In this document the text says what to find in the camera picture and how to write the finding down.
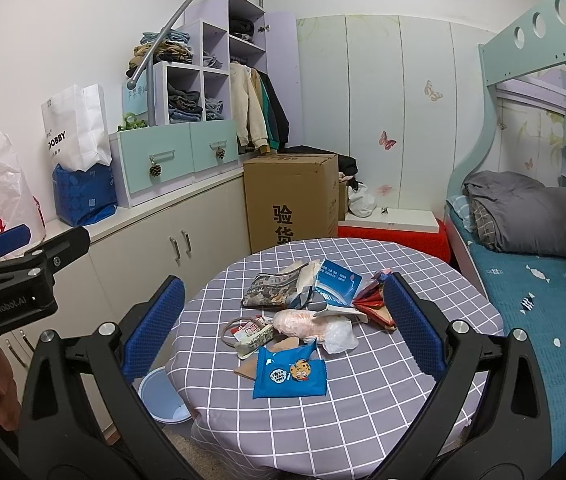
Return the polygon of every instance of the red stool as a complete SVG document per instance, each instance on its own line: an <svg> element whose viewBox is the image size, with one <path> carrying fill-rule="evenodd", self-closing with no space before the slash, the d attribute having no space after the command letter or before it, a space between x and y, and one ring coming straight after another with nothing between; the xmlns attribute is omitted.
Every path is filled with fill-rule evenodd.
<svg viewBox="0 0 566 480"><path fill-rule="evenodd" d="M393 231L391 229L370 229L365 227L338 226L339 238L365 238L367 240L379 240L381 242L395 242L406 247L416 249L425 254L430 254L449 264L452 252L447 241L445 225L438 222L437 233L417 233L414 231Z"/></svg>

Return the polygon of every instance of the gray comforter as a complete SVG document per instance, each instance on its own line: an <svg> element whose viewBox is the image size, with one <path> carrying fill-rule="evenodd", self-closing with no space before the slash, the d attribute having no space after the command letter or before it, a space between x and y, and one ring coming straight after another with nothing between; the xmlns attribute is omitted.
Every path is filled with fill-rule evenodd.
<svg viewBox="0 0 566 480"><path fill-rule="evenodd" d="M566 188L545 187L511 171L481 171L464 186L492 217L494 250L566 258Z"/></svg>

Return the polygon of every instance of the blue shopping bag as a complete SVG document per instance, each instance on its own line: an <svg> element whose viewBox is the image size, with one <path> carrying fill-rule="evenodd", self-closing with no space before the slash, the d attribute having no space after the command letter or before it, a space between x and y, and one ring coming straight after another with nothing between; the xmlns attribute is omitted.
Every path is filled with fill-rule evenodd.
<svg viewBox="0 0 566 480"><path fill-rule="evenodd" d="M94 164L87 171L67 171L60 164L52 174L58 217L76 227L90 225L116 211L116 190L110 166Z"/></svg>
<svg viewBox="0 0 566 480"><path fill-rule="evenodd" d="M270 352L258 349L252 398L311 397L327 393L327 368L322 359L310 359L316 339L309 345Z"/></svg>

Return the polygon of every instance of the cartoon cookie character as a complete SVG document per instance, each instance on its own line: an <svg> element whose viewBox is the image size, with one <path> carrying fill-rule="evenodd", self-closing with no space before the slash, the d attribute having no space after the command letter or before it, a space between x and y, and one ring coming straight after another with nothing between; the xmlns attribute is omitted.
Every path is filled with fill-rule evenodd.
<svg viewBox="0 0 566 480"><path fill-rule="evenodd" d="M305 359L298 359L298 361L290 367L289 373L295 381L306 381L310 378L312 368Z"/></svg>

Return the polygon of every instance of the white plastic bag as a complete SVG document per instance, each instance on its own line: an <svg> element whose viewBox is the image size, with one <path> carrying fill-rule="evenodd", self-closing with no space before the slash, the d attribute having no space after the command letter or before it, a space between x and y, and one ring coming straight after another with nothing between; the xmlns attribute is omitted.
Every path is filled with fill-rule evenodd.
<svg viewBox="0 0 566 480"><path fill-rule="evenodd" d="M41 243L45 238L45 222L9 137L0 133L0 233L21 224L29 227L31 240L17 254L12 253L13 256Z"/></svg>
<svg viewBox="0 0 566 480"><path fill-rule="evenodd" d="M328 354L353 350L358 346L352 322L344 316L314 317L308 310L281 310L274 314L274 328L306 343L317 339Z"/></svg>
<svg viewBox="0 0 566 480"><path fill-rule="evenodd" d="M348 187L349 193L349 210L352 214L359 216L361 218L366 218L370 216L374 209L376 208L376 199L367 190L367 186L358 183L358 191L354 191L351 187Z"/></svg>
<svg viewBox="0 0 566 480"><path fill-rule="evenodd" d="M54 167L87 171L97 162L109 166L105 101L99 85L70 86L42 106L47 149Z"/></svg>

